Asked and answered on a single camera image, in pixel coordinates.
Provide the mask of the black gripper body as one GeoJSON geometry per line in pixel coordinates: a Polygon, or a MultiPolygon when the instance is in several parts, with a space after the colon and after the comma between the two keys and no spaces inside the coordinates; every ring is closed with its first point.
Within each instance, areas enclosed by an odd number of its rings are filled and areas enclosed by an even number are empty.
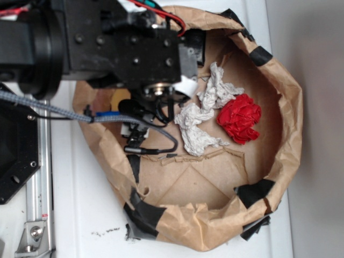
{"type": "Polygon", "coordinates": [[[195,51],[153,11],[128,12],[117,1],[64,1],[63,12],[64,80],[126,88],[147,101],[195,95],[195,51]]]}

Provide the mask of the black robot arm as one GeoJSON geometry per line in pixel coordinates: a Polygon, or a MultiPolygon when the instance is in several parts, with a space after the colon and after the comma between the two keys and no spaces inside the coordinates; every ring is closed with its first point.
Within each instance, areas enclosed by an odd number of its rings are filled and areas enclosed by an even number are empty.
{"type": "Polygon", "coordinates": [[[1,1],[1,81],[51,99],[65,81],[183,101],[198,64],[186,21],[153,1],[1,1]]]}

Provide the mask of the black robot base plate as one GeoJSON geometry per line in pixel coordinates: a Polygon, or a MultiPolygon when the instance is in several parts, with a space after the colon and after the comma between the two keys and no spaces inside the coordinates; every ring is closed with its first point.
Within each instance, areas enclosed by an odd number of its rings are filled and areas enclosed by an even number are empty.
{"type": "Polygon", "coordinates": [[[36,113],[1,100],[1,204],[10,199],[40,168],[36,113]]]}

